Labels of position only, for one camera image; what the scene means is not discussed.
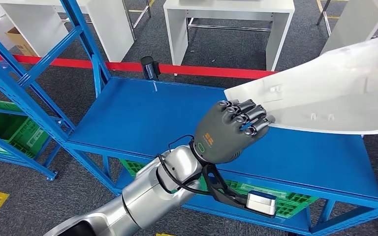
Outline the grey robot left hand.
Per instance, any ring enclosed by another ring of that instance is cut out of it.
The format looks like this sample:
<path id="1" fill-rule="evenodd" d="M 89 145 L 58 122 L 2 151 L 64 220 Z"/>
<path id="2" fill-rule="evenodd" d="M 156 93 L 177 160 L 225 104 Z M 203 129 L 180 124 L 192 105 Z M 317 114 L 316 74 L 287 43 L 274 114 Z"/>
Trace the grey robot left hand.
<path id="1" fill-rule="evenodd" d="M 269 130 L 272 115 L 251 99 L 221 100 L 198 123 L 191 148 L 204 162 L 229 163 Z"/>

